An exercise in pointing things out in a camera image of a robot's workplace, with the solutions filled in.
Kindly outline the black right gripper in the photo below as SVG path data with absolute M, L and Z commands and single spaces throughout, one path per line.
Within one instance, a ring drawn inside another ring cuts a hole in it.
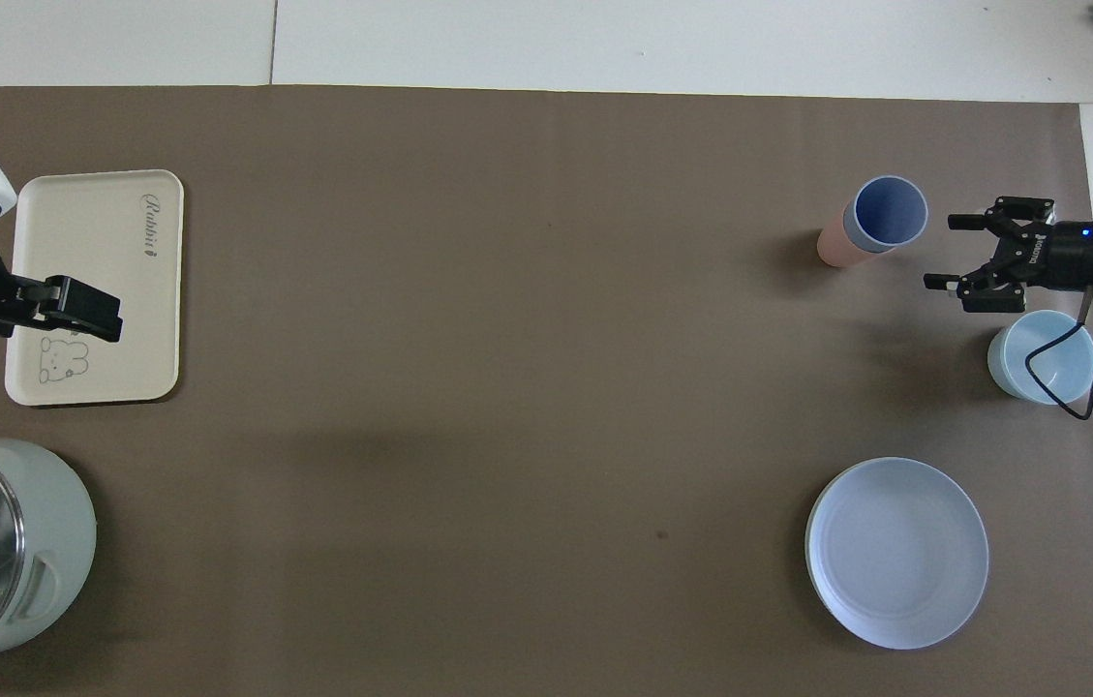
M 966 275 L 925 273 L 924 287 L 945 292 L 966 314 L 1023 314 L 1025 286 L 1093 287 L 1093 222 L 1054 222 L 1054 199 L 1027 196 L 999 196 L 983 212 L 950 215 L 951 231 L 999 238 L 996 261 Z

